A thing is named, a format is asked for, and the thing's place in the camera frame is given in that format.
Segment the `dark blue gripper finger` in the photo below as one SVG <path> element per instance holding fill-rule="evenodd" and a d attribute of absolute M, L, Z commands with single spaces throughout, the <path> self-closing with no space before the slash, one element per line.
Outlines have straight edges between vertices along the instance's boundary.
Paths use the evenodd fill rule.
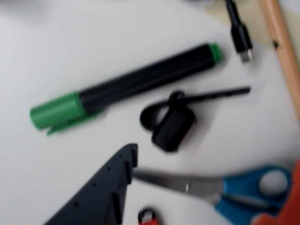
<path fill-rule="evenodd" d="M 138 145 L 125 145 L 46 224 L 122 224 L 127 186 L 137 164 Z"/>

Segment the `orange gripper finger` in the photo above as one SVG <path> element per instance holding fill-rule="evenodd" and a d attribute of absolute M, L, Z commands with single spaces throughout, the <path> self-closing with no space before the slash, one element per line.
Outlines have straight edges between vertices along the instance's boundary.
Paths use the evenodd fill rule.
<path fill-rule="evenodd" d="M 287 201 L 277 216 L 260 214 L 252 225 L 299 225 L 300 224 L 300 161 L 292 175 L 292 188 Z"/>

